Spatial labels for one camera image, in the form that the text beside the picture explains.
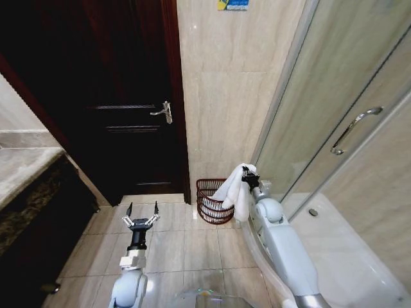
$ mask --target dark brown door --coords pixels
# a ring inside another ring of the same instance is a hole
[[[189,201],[175,0],[7,1],[2,73],[113,203]],[[170,102],[173,122],[150,115]]]

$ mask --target sticker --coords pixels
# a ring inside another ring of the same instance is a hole
[[[219,11],[245,11],[249,8],[249,0],[218,0]]]

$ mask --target beige tile floor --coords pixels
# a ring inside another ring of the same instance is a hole
[[[107,307],[119,260],[131,241],[121,220],[126,208],[102,207],[92,217],[60,274],[61,290],[49,295],[43,307]],[[144,308],[167,308],[176,294],[200,287],[242,296],[258,308],[279,307],[235,221],[210,225],[184,203],[163,203],[159,209],[161,219],[146,237]],[[152,204],[140,204],[132,217],[152,213]]]

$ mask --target brown basket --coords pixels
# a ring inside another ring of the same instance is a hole
[[[211,196],[225,182],[224,178],[201,178],[197,180],[197,212],[208,223],[221,225],[234,215],[234,206],[223,209],[223,201],[211,199]]]

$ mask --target chrome handle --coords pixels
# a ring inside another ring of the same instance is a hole
[[[171,124],[173,122],[173,117],[171,116],[171,108],[170,108],[170,103],[165,101],[163,104],[163,109],[158,112],[150,112],[151,116],[157,116],[159,114],[165,114],[166,115],[166,120],[168,124]]]
[[[370,114],[378,115],[380,112],[383,111],[383,107],[374,107],[371,109],[368,109],[367,111],[363,112],[362,114],[359,114],[353,122],[350,123],[350,125],[345,129],[344,133],[338,138],[336,143],[334,143],[333,147],[331,148],[332,154],[335,155],[341,155],[344,153],[343,149],[340,149],[341,142],[348,136],[349,133],[353,130],[354,126],[360,122],[364,117],[369,116]]]

